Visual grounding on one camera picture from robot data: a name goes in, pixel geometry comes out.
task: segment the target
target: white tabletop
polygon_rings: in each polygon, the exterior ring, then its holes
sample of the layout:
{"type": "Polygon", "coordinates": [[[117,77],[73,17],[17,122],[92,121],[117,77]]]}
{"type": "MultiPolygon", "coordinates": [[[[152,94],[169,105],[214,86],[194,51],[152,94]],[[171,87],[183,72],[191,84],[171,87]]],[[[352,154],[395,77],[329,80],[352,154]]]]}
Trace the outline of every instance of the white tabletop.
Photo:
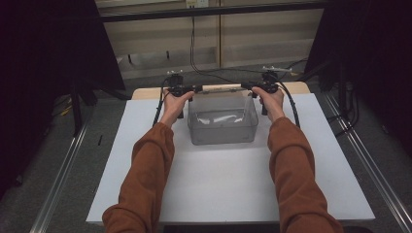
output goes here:
{"type": "MultiPolygon", "coordinates": [[[[315,153],[316,180],[337,219],[374,219],[361,188],[313,94],[293,95],[303,132],[315,153]]],[[[186,119],[173,125],[175,158],[164,191],[160,223],[219,224],[279,221],[275,185],[268,169],[270,121],[260,114],[252,143],[194,146],[186,119]]],[[[157,100],[127,102],[106,169],[87,217],[101,224],[118,202],[133,144],[152,126],[157,100]]],[[[286,115],[293,119],[289,100],[286,115]]]]}

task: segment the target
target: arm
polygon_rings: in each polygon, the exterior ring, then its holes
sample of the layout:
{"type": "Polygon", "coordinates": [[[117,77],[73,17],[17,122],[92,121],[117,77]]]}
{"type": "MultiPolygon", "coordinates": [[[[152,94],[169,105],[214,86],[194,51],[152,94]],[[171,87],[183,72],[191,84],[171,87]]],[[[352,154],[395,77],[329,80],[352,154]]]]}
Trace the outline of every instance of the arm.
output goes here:
{"type": "Polygon", "coordinates": [[[172,124],[193,96],[165,95],[164,114],[133,147],[132,164],[120,188],[119,203],[103,214],[107,232],[156,232],[161,199],[174,156],[172,124]]]}
{"type": "Polygon", "coordinates": [[[315,182],[315,159],[306,137],[282,110],[283,93],[268,94],[254,87],[264,99],[273,122],[268,137],[269,168],[276,184],[281,232],[343,232],[327,213],[327,202],[315,182]]]}

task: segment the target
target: beige wall panel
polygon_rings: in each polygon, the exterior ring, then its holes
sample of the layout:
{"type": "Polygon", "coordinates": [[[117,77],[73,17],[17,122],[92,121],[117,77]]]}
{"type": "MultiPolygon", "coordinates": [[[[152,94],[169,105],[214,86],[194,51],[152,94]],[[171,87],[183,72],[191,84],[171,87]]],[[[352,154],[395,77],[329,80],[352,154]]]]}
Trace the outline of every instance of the beige wall panel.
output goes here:
{"type": "MultiPolygon", "coordinates": [[[[217,17],[197,17],[195,47],[217,45],[217,17]]],[[[166,50],[189,50],[191,18],[166,18],[105,23],[116,55],[166,50]]]]}
{"type": "Polygon", "coordinates": [[[261,45],[314,39],[323,10],[242,14],[223,17],[223,45],[261,45]]]}

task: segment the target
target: brown sleeve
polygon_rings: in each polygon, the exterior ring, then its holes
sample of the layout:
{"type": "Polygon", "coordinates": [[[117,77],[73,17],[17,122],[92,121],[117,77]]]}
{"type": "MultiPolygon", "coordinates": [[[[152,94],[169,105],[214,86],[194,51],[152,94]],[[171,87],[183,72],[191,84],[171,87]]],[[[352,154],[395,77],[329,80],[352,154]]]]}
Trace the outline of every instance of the brown sleeve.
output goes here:
{"type": "Polygon", "coordinates": [[[156,232],[174,153],[173,131],[162,123],[136,142],[119,203],[103,214],[106,232],[156,232]]]}
{"type": "Polygon", "coordinates": [[[315,159],[303,132],[288,118],[270,127],[270,174],[276,185],[281,232],[343,232],[327,213],[327,202],[315,182],[315,159]]]}

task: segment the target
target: transparent container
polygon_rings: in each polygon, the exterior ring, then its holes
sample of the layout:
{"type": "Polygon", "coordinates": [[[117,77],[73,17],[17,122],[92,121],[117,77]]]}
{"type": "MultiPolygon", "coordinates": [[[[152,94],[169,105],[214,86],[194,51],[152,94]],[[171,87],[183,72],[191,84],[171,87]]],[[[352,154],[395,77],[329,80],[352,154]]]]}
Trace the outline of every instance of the transparent container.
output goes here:
{"type": "Polygon", "coordinates": [[[196,94],[189,102],[188,125],[194,145],[250,143],[258,115],[252,96],[196,94]]]}

